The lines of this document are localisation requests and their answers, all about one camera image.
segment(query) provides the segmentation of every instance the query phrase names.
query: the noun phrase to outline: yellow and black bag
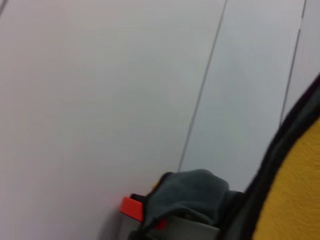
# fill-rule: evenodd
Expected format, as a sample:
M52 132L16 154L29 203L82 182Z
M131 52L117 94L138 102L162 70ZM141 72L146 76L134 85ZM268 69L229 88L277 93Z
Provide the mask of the yellow and black bag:
M320 239L320 75L270 143L222 240Z

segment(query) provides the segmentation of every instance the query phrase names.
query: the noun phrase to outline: yellow fabric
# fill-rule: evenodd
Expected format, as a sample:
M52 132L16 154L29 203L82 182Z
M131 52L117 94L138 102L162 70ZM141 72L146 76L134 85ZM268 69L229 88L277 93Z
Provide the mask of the yellow fabric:
M320 240L320 121L295 143L263 204L255 240Z

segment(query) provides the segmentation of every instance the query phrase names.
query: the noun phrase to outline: white wall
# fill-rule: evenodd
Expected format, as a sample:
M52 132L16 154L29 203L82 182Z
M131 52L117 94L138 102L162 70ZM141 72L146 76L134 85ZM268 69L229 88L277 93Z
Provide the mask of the white wall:
M283 119L320 72L320 1L307 0Z
M182 170L244 190L279 127L303 0L229 0Z
M9 0L0 239L94 239L177 169L223 3Z

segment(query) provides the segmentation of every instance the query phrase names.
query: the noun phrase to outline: gray fabric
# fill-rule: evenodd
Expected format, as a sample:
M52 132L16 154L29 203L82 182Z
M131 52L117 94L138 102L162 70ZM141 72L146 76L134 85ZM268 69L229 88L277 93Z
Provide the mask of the gray fabric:
M189 215L214 226L224 214L221 206L227 206L226 201L237 193L229 191L228 183L208 170L172 173L149 196L142 229L170 215Z

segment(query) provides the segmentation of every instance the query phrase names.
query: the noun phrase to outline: white surface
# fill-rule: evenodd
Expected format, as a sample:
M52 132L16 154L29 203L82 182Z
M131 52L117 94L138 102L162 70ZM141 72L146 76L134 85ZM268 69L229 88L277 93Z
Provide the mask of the white surface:
M229 0L182 170L244 190L279 127L303 0Z
M94 239L123 195L177 169L223 3L9 1L0 239Z
M307 0L283 119L320 72L320 1Z

